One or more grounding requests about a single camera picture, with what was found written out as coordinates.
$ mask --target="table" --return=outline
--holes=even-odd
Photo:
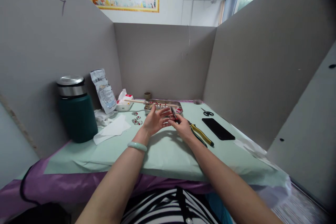
[[[221,141],[203,123],[203,109],[214,113],[214,118],[236,139],[246,136],[221,118],[206,104],[181,103],[183,116],[202,130],[214,142],[208,148],[226,165],[239,174],[272,208],[285,200],[291,191],[289,176],[253,157],[249,152],[234,144],[233,140]],[[88,201],[105,173],[127,148],[140,126],[133,125],[133,111],[138,111],[141,120],[146,115],[143,104],[134,103],[126,116],[131,128],[122,135],[112,137],[99,145],[93,140],[85,143],[70,141],[54,155],[40,160],[31,170],[26,181],[26,196],[45,202],[79,203]],[[143,166],[133,194],[155,188],[173,188],[176,184],[194,193],[210,192],[208,180],[200,169],[189,147],[177,135],[173,127],[166,127],[153,135],[148,145]],[[24,211],[33,205],[22,203],[18,194],[20,179],[13,180],[0,190],[0,202],[7,202],[0,217]]]

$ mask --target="smartphone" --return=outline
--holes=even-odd
[[[203,118],[202,121],[211,129],[211,131],[222,141],[224,140],[235,140],[236,138],[229,131],[223,128],[218,122],[213,118]]]

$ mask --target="black and white striped clothing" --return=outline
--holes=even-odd
[[[130,199],[121,224],[188,223],[220,224],[203,195],[180,187],[146,192]]]

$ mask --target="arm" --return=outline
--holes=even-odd
[[[168,123],[178,131],[180,137],[190,147],[199,166],[235,222],[238,224],[282,223],[240,176],[196,139],[188,121],[180,115],[177,117],[181,121],[180,124],[174,121]]]
[[[169,126],[169,108],[155,113],[155,106],[148,114],[133,142],[147,145],[149,138],[160,129]],[[120,223],[127,202],[138,178],[145,153],[126,148],[107,172],[77,220],[77,224]]]

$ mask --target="green bracelet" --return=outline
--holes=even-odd
[[[141,143],[137,143],[137,142],[129,142],[127,144],[128,147],[134,148],[134,149],[139,149],[139,150],[143,150],[144,152],[147,151],[147,147]]]

